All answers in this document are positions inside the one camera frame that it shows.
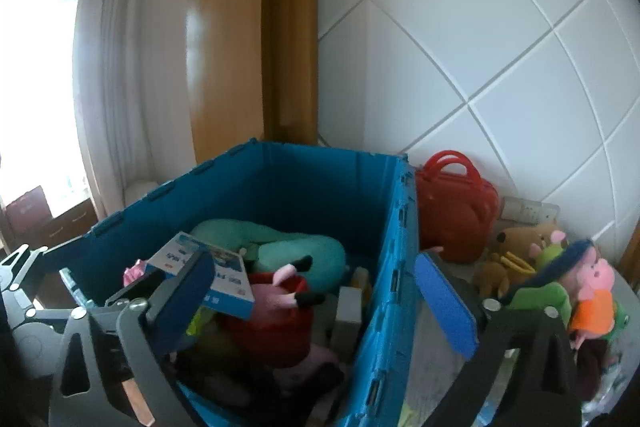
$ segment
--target red bag handle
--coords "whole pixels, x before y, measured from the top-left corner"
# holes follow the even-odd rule
[[[433,178],[447,165],[459,164],[466,169],[466,177],[471,179],[476,185],[482,184],[482,178],[480,172],[476,169],[469,158],[458,151],[440,151],[435,153],[427,163],[424,164],[422,172],[427,178]]]

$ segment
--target white wall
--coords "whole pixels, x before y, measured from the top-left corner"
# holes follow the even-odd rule
[[[458,149],[616,259],[640,215],[637,0],[319,0],[331,146]]]
[[[187,0],[143,0],[145,116],[159,182],[195,165],[186,83]]]

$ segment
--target green dinosaur plush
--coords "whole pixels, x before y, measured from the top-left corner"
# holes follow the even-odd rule
[[[611,343],[629,324],[629,315],[618,301],[613,301],[613,329],[600,338]]]
[[[510,310],[544,310],[548,306],[553,306],[558,310],[565,326],[569,324],[571,318],[569,294],[558,282],[550,282],[540,288],[520,288],[516,291],[507,308]]]
[[[239,252],[244,249],[248,271],[275,272],[286,264],[313,258],[309,271],[301,273],[309,291],[327,293],[344,276],[346,254],[340,242],[325,235],[279,232],[264,225],[235,219],[209,219],[191,231],[199,240]]]

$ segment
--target blue plastic crate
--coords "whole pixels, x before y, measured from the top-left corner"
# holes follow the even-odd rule
[[[80,303],[101,305],[122,287],[122,273],[136,259],[148,259],[179,230],[215,217],[329,235],[344,245],[351,267],[369,268],[375,284],[367,329],[337,425],[396,425],[417,300],[415,180],[406,158],[251,140],[57,248],[51,267],[66,267],[65,282]],[[208,425],[237,424],[236,416],[186,394]]]

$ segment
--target window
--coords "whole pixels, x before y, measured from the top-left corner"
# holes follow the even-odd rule
[[[0,0],[0,198],[42,186],[54,217],[88,197],[76,133],[76,0]]]

